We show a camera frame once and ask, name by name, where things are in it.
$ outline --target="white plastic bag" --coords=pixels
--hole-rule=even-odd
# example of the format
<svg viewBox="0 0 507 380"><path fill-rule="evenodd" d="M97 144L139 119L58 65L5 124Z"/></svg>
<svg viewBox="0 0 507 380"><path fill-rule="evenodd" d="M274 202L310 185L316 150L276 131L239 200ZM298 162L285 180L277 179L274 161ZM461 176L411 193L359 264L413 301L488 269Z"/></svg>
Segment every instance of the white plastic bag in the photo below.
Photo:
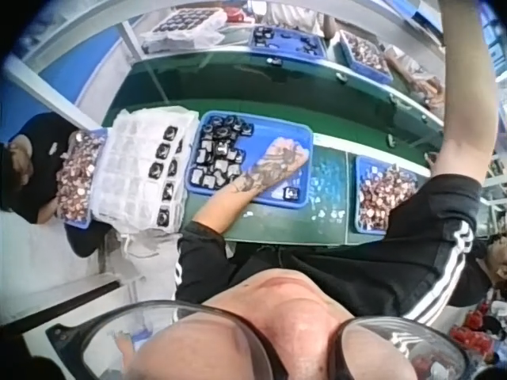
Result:
<svg viewBox="0 0 507 380"><path fill-rule="evenodd" d="M196 10L214 10L215 12L202 24L188 30L175 30L172 32L154 32L168 19L174 17L185 9L178 9L165 20L156 25L151 32L141 35L143 50L147 54L160 51L180 51L193 49L207 49L219 44L224 35L218 32L227 22L227 14L221 8L199 8Z"/></svg>
<svg viewBox="0 0 507 380"><path fill-rule="evenodd" d="M94 218L107 222L121 234L149 229L177 232L183 219L186 190L185 167L199 124L199 114L182 107L142 109L116 117L103 148L93 180L91 209ZM168 126L177 128L173 140L164 140ZM181 152L177 152L181 142ZM161 144L170 145L166 158L156 158ZM170 164L177 172L168 177ZM150 178L154 163L163 168ZM167 184L173 186L171 200L163 200ZM169 215L161 224L161 210Z"/></svg>

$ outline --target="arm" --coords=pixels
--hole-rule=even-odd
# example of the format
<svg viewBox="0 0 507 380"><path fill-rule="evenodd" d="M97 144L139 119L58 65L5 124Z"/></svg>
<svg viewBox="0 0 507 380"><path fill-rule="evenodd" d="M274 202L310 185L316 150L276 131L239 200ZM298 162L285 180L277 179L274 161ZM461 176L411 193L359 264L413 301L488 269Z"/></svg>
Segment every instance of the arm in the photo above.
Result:
<svg viewBox="0 0 507 380"><path fill-rule="evenodd" d="M55 215L57 209L58 204L56 203L56 198L54 198L45 206L42 206L39 210L39 214L37 215L37 224L45 224Z"/></svg>
<svg viewBox="0 0 507 380"><path fill-rule="evenodd" d="M336 22L334 22L334 17L324 15L324 22L322 25L322 32L324 33L324 38L326 40L331 40L336 34L337 27Z"/></svg>
<svg viewBox="0 0 507 380"><path fill-rule="evenodd" d="M476 6L474 0L440 0L447 47L445 129L432 174L461 174L482 183L497 137L498 102Z"/></svg>
<svg viewBox="0 0 507 380"><path fill-rule="evenodd" d="M256 165L219 190L193 220L224 233L253 198L290 177L307 159L308 151L298 143L276 139Z"/></svg>
<svg viewBox="0 0 507 380"><path fill-rule="evenodd" d="M298 144L277 139L256 165L210 198L181 233L176 299L201 303L227 289L234 265L227 260L222 233L255 196L291 176L307 159L308 152Z"/></svg>

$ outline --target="black electronic component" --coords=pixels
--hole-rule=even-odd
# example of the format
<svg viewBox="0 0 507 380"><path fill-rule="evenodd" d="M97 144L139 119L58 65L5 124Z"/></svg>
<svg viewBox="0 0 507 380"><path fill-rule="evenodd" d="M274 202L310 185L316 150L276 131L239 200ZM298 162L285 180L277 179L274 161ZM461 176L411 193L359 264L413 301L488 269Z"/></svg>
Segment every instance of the black electronic component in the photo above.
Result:
<svg viewBox="0 0 507 380"><path fill-rule="evenodd" d="M250 137L254 134L254 125L252 123L243 123L241 126L241 136Z"/></svg>
<svg viewBox="0 0 507 380"><path fill-rule="evenodd" d="M229 135L229 140L231 140L232 143L235 143L236 140L238 139L238 136L239 136L238 132L231 131L231 135Z"/></svg>
<svg viewBox="0 0 507 380"><path fill-rule="evenodd" d="M201 131L203 133L212 133L213 132L213 126L211 124L205 124L203 125L203 127L201 128Z"/></svg>
<svg viewBox="0 0 507 380"><path fill-rule="evenodd" d="M245 120L242 120L242 119L238 119L236 118L236 120L234 121L234 124L232 124L232 131L233 132L241 132L241 126L245 123Z"/></svg>
<svg viewBox="0 0 507 380"><path fill-rule="evenodd" d="M203 133L203 135L200 137L201 140L213 140L213 134L212 133Z"/></svg>
<svg viewBox="0 0 507 380"><path fill-rule="evenodd" d="M236 116L229 115L223 121L223 125L226 126L226 127L232 128L232 126L236 123L237 120L238 120L238 118Z"/></svg>
<svg viewBox="0 0 507 380"><path fill-rule="evenodd" d="M232 176L239 176L241 174L241 165L233 164L229 165L227 168L227 177L231 178Z"/></svg>
<svg viewBox="0 0 507 380"><path fill-rule="evenodd" d="M215 144L215 156L216 157L226 157L229 153L229 141L227 140L219 140Z"/></svg>
<svg viewBox="0 0 507 380"><path fill-rule="evenodd" d="M214 143L211 140L202 140L200 142L200 148L205 149L208 153L213 151Z"/></svg>
<svg viewBox="0 0 507 380"><path fill-rule="evenodd" d="M290 200L292 202L299 199L299 189L286 187L284 188L284 200Z"/></svg>
<svg viewBox="0 0 507 380"><path fill-rule="evenodd" d="M203 188L209 188L210 190L215 190L216 178L215 176L205 175L203 178Z"/></svg>
<svg viewBox="0 0 507 380"><path fill-rule="evenodd" d="M169 156L171 146L169 144L162 143L158 146L155 157L159 160L165 160Z"/></svg>
<svg viewBox="0 0 507 380"><path fill-rule="evenodd" d="M171 182L167 182L166 186L164 186L164 191L162 193L162 200L163 201L170 201L173 200L174 195L174 184Z"/></svg>
<svg viewBox="0 0 507 380"><path fill-rule="evenodd" d="M154 162L150 166L150 171L148 172L149 178L152 180L157 180L162 175L162 171L164 170L164 165L159 162Z"/></svg>
<svg viewBox="0 0 507 380"><path fill-rule="evenodd" d="M227 182L227 178L224 176L224 174L219 171L219 170L216 170L214 173L213 173L213 176L215 177L216 179L216 183L215 183L215 186L217 188L222 188L226 182Z"/></svg>
<svg viewBox="0 0 507 380"><path fill-rule="evenodd" d="M199 167L193 169L192 174L190 176L190 183L195 186L200 186L202 184L204 174L205 171L203 171Z"/></svg>
<svg viewBox="0 0 507 380"><path fill-rule="evenodd" d="M214 135L217 139L227 139L231 135L231 129L228 127L218 127L215 129Z"/></svg>
<svg viewBox="0 0 507 380"><path fill-rule="evenodd" d="M164 132L164 140L173 141L177 134L177 127L168 126Z"/></svg>
<svg viewBox="0 0 507 380"><path fill-rule="evenodd" d="M242 164L245 162L246 152L243 149L237 149L236 159L234 162L237 164Z"/></svg>
<svg viewBox="0 0 507 380"><path fill-rule="evenodd" d="M157 226L169 227L169 210L165 207L158 210Z"/></svg>
<svg viewBox="0 0 507 380"><path fill-rule="evenodd" d="M229 153L227 153L227 160L231 162L235 162L236 156L238 155L238 150L235 148L230 148Z"/></svg>
<svg viewBox="0 0 507 380"><path fill-rule="evenodd" d="M227 173L227 170L229 168L229 161L227 160L216 160L215 164L213 165L213 170L220 171L223 174Z"/></svg>
<svg viewBox="0 0 507 380"><path fill-rule="evenodd" d="M175 176L176 173L177 173L177 161L173 159L171 161L171 163L169 164L169 169L167 170L167 176L172 177L172 176Z"/></svg>
<svg viewBox="0 0 507 380"><path fill-rule="evenodd" d="M223 117L222 116L212 116L209 120L209 123L214 127L222 127L223 126Z"/></svg>
<svg viewBox="0 0 507 380"><path fill-rule="evenodd" d="M197 150L197 157L196 157L197 164L204 164L207 161L206 158L207 158L207 151L205 149Z"/></svg>

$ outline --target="raised arm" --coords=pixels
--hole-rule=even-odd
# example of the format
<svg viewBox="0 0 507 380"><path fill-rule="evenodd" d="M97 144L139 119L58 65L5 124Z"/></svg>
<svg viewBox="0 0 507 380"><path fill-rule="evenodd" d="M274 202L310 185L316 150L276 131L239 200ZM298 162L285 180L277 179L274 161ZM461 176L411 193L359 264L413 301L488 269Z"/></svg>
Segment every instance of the raised arm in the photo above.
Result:
<svg viewBox="0 0 507 380"><path fill-rule="evenodd" d="M197 212L193 221L222 234L253 198L290 177L307 159L308 151L297 142L276 139L256 165L219 190Z"/></svg>
<svg viewBox="0 0 507 380"><path fill-rule="evenodd" d="M475 0L440 0L446 45L444 142L432 174L483 182L497 137L493 64Z"/></svg>

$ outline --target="worker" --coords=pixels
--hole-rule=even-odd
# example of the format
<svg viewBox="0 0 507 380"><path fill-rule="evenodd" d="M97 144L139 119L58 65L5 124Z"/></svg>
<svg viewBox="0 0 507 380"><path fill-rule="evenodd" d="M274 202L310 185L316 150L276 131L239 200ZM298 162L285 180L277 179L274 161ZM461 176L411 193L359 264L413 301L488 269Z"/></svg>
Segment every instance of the worker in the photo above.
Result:
<svg viewBox="0 0 507 380"><path fill-rule="evenodd" d="M286 29L298 29L302 32L323 36L331 40L337 27L334 18L320 14L312 9L288 6L278 2L252 1L253 12L261 15L261 23Z"/></svg>
<svg viewBox="0 0 507 380"><path fill-rule="evenodd" d="M445 91L440 79L394 45L388 45L384 54L389 66L401 75L409 87L411 96L443 120Z"/></svg>
<svg viewBox="0 0 507 380"><path fill-rule="evenodd" d="M31 118L8 144L2 145L2 211L13 211L31 224L45 224L55 217L56 174L77 132L60 115L41 113ZM110 229L110 225L95 220L86 230L65 225L67 240L79 257L95 252Z"/></svg>

